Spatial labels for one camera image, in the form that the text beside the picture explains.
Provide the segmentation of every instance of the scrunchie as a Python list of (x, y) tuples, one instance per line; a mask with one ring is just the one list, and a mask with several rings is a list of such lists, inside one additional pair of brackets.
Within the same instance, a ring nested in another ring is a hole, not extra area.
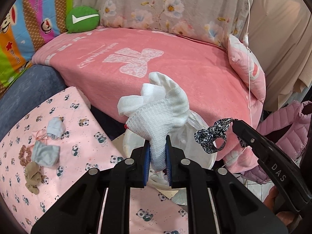
[(30, 148), (26, 148), (26, 146), (23, 145), (18, 154), (18, 159), (20, 160), (21, 166), (28, 165), (32, 161), (31, 157), (32, 157), (32, 151), (30, 150)]
[[(204, 151), (208, 154), (216, 153), (220, 150), (223, 150), (227, 142), (227, 136), (225, 132), (229, 129), (230, 123), (234, 120), (237, 119), (232, 118), (219, 119), (213, 124), (213, 126), (208, 127), (207, 129), (197, 131), (194, 134), (195, 142), (200, 144), (204, 149)], [(224, 142), (219, 148), (217, 148), (213, 144), (213, 142), (217, 138), (222, 138), (224, 140)], [(238, 137), (238, 140), (242, 148), (247, 147), (247, 144), (242, 139)]]

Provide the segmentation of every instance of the white check mark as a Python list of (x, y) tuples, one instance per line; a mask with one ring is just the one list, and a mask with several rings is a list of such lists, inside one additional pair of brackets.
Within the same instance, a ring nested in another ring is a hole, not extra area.
[(80, 22), (80, 21), (82, 21), (82, 20), (85, 20), (85, 19), (87, 19), (87, 18), (98, 17), (98, 16), (99, 16), (99, 14), (92, 14), (92, 15), (87, 15), (87, 16), (82, 16), (82, 17), (77, 18), (77, 17), (75, 17), (74, 15), (72, 15), (73, 24), (78, 23), (78, 22)]

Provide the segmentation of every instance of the green pillow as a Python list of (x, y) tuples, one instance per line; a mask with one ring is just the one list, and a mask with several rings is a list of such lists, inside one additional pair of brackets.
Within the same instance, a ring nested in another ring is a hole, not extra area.
[(88, 32), (99, 25), (99, 12), (87, 6), (73, 8), (66, 16), (68, 33)]

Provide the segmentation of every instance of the red star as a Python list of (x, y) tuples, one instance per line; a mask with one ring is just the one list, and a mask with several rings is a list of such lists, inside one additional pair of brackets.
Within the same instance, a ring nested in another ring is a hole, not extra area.
[(12, 49), (12, 44), (13, 44), (13, 43), (12, 43), (12, 42), (10, 42), (10, 41), (7, 43), (7, 46), (6, 46), (7, 51), (9, 51), (9, 50), (11, 50), (11, 49)]

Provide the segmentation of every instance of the colorful striped blanket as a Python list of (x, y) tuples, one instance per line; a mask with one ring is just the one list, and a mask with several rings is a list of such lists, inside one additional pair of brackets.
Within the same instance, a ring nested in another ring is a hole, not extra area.
[(0, 26), (0, 98), (32, 64), (35, 52), (66, 32), (73, 0), (16, 0)]

